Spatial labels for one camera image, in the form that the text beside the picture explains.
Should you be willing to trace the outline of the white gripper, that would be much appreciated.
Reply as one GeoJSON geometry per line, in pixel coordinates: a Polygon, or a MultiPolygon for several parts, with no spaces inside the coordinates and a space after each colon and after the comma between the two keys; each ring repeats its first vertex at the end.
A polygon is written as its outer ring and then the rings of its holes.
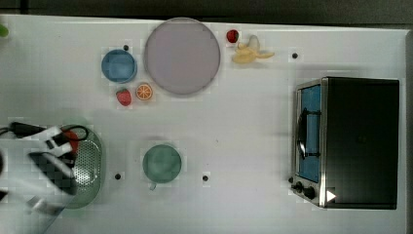
{"type": "Polygon", "coordinates": [[[72,151],[69,140],[59,127],[48,128],[33,135],[32,139],[39,143],[43,152],[49,152],[55,156],[62,156],[72,151]]]}

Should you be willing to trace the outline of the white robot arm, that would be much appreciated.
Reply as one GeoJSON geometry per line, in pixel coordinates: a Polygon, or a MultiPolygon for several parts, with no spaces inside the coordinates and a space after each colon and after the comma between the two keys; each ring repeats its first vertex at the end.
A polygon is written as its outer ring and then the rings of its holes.
{"type": "Polygon", "coordinates": [[[61,128],[1,129],[1,234],[44,234],[77,194],[72,147],[61,128]]]}

